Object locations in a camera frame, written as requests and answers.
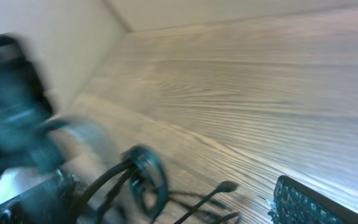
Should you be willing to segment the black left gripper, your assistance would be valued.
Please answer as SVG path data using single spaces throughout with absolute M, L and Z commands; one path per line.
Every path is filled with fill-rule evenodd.
M 45 122 L 53 107 L 19 39 L 0 35 L 0 178 L 5 170 L 50 172 L 65 162 Z

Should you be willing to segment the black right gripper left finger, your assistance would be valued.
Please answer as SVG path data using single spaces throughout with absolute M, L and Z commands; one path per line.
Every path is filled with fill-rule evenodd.
M 62 172 L 23 179 L 18 171 L 0 178 L 0 224 L 73 223 L 71 204 L 81 191 L 81 182 Z

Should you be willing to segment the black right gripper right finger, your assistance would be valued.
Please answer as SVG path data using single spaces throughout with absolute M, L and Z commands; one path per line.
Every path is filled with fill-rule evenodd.
M 343 180 L 281 175 L 265 201 L 273 223 L 358 224 L 358 190 Z

